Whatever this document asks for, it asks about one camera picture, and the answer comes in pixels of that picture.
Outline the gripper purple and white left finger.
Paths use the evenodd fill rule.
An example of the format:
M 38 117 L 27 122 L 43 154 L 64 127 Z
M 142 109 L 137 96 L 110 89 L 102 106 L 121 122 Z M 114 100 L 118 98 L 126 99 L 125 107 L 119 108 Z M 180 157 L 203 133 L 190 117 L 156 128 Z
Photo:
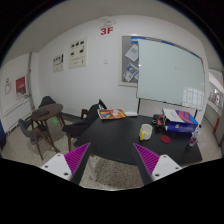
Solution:
M 65 155 L 57 153 L 41 169 L 68 181 L 80 181 L 88 161 L 89 146 L 86 143 Z

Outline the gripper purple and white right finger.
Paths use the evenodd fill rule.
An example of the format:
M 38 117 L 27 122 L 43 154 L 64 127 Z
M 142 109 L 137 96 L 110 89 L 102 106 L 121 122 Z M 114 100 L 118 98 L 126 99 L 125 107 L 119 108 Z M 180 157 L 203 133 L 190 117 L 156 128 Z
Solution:
M 159 180 L 181 170 L 181 167 L 166 154 L 159 156 L 151 150 L 136 143 L 134 143 L 134 147 L 143 162 L 144 168 L 153 181 Z

